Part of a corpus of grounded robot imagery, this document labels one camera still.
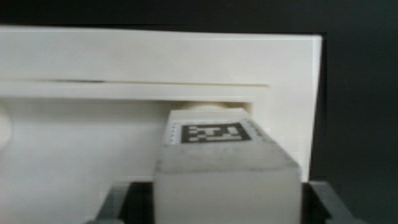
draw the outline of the white surface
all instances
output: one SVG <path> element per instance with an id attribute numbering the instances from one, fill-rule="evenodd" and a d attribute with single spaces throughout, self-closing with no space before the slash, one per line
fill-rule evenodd
<path id="1" fill-rule="evenodd" d="M 0 153 L 10 143 L 12 135 L 13 135 L 13 124 L 10 119 L 10 113 L 0 103 Z"/>
<path id="2" fill-rule="evenodd" d="M 319 36 L 8 26 L 0 34 L 0 97 L 251 102 L 308 180 Z"/>
<path id="3" fill-rule="evenodd" d="M 0 223 L 83 224 L 118 181 L 152 180 L 171 105 L 8 100 Z"/>
<path id="4" fill-rule="evenodd" d="M 251 140 L 175 144 L 184 122 L 241 122 Z M 244 110 L 173 111 L 155 174 L 159 224 L 301 223 L 299 164 L 260 132 Z"/>

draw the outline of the white cylinder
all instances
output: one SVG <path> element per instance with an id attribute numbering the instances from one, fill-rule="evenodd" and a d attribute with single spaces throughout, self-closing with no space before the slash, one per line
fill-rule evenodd
<path id="1" fill-rule="evenodd" d="M 184 110 L 214 111 L 228 109 L 228 104 L 221 102 L 189 102 L 184 105 Z"/>

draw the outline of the black background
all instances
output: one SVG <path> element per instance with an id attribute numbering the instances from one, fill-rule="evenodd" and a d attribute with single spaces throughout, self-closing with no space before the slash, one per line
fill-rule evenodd
<path id="1" fill-rule="evenodd" d="M 326 37 L 312 179 L 398 223 L 398 1 L 3 1 L 0 22 Z"/>

